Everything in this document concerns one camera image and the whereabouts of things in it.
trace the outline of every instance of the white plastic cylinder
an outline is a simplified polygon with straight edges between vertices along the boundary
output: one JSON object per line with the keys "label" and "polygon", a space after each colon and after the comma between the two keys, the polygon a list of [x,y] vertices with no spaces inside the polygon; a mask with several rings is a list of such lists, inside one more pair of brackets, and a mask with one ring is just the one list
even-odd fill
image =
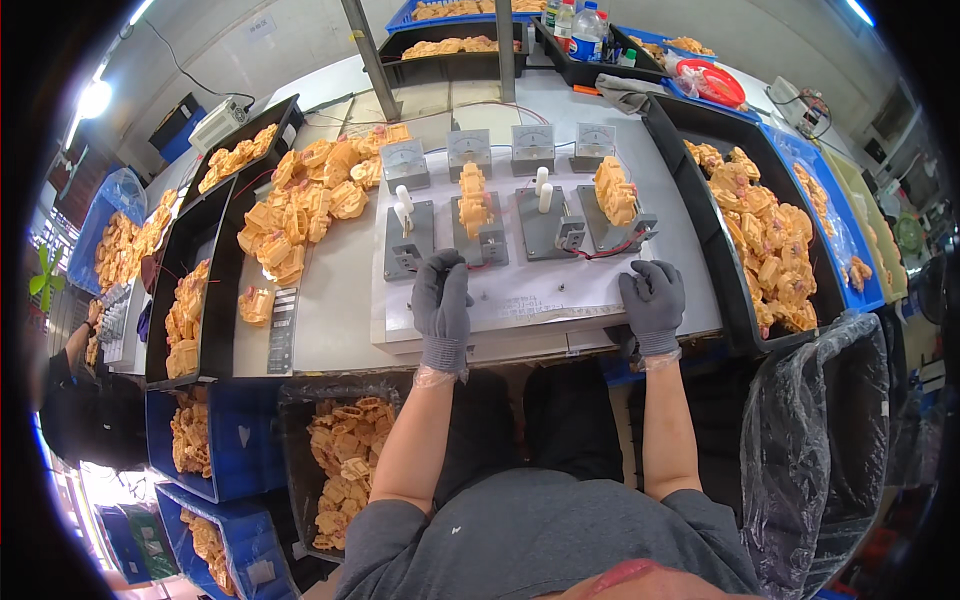
{"label": "white plastic cylinder", "polygon": [[404,220],[409,219],[410,230],[413,230],[414,222],[413,219],[410,219],[410,211],[407,210],[407,207],[402,202],[394,204],[394,212],[396,213],[396,217],[400,220],[401,225],[403,225]]}
{"label": "white plastic cylinder", "polygon": [[396,187],[396,197],[403,203],[403,207],[407,209],[406,214],[410,214],[414,211],[414,203],[410,200],[410,192],[407,191],[406,185],[398,185]]}
{"label": "white plastic cylinder", "polygon": [[537,184],[534,186],[534,189],[537,190],[538,196],[540,195],[540,190],[543,188],[543,185],[546,183],[546,178],[548,175],[550,175],[550,169],[547,169],[546,167],[537,169]]}
{"label": "white plastic cylinder", "polygon": [[545,215],[546,213],[550,212],[551,198],[553,198],[553,185],[545,183],[540,189],[540,205],[537,206],[537,210],[540,211],[540,214]]}

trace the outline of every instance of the person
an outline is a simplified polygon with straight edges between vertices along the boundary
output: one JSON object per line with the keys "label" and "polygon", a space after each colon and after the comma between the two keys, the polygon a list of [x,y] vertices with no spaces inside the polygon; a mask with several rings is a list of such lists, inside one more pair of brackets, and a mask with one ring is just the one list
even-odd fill
{"label": "person", "polygon": [[148,462],[143,391],[116,373],[95,376],[81,368],[102,311],[100,302],[92,302],[86,321],[50,358],[48,371],[36,374],[42,391],[34,394],[34,411],[39,412],[43,439],[66,464],[86,461],[135,470]]}
{"label": "person", "polygon": [[505,383],[482,371],[459,380],[467,376],[468,271],[456,251],[440,251],[417,272],[420,367],[370,503],[347,529],[336,598],[757,594],[733,512],[704,495],[697,472],[676,339],[683,278],[665,262],[631,267],[636,274],[621,274],[618,285],[647,371],[644,491],[623,485],[595,361],[533,371],[523,396],[531,456],[519,458]]}

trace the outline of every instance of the gray t-shirt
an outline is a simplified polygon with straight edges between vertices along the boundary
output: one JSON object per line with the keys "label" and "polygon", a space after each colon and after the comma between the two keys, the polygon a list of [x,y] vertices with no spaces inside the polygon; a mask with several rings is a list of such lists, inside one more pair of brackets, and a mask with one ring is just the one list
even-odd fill
{"label": "gray t-shirt", "polygon": [[733,511],[702,492],[657,502],[611,480],[518,468],[459,493],[432,520],[402,500],[372,502],[347,529],[336,598],[531,598],[636,558],[729,593],[758,591]]}

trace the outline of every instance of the plastic bottle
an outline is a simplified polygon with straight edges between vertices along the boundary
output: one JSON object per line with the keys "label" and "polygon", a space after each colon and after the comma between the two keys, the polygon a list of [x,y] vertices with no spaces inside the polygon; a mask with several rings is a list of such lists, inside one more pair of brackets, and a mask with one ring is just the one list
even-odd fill
{"label": "plastic bottle", "polygon": [[553,30],[553,37],[560,44],[563,52],[570,49],[570,38],[573,35],[573,0],[564,0],[557,11],[557,21]]}
{"label": "plastic bottle", "polygon": [[603,39],[603,23],[597,16],[597,3],[588,0],[582,12],[573,19],[569,55],[573,60],[588,62],[596,56],[597,46]]}
{"label": "plastic bottle", "polygon": [[603,38],[600,40],[600,45],[597,46],[593,61],[603,62],[604,53],[607,51],[607,37],[610,35],[610,23],[607,22],[607,14],[605,12],[597,11],[597,16],[600,17],[600,21],[603,23]]}
{"label": "plastic bottle", "polygon": [[636,66],[636,50],[627,48],[627,51],[620,55],[621,66]]}
{"label": "plastic bottle", "polygon": [[543,27],[546,27],[546,30],[551,34],[557,26],[557,11],[559,10],[560,0],[546,0],[546,5],[543,7]]}

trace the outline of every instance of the hand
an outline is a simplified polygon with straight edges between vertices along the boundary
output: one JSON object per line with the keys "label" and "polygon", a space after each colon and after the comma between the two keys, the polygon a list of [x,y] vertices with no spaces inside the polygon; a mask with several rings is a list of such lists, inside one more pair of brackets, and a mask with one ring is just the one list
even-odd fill
{"label": "hand", "polygon": [[640,354],[667,354],[677,344],[677,327],[684,321],[684,278],[673,265],[662,260],[635,260],[634,276],[621,273],[617,281],[623,308],[636,336]]}
{"label": "hand", "polygon": [[94,300],[90,303],[89,308],[86,309],[86,320],[90,323],[96,324],[97,318],[102,312],[104,312],[103,304],[99,300]]}
{"label": "hand", "polygon": [[430,256],[417,270],[411,305],[414,327],[423,335],[423,365],[445,372],[467,367],[473,299],[467,293],[466,260],[453,249]]}

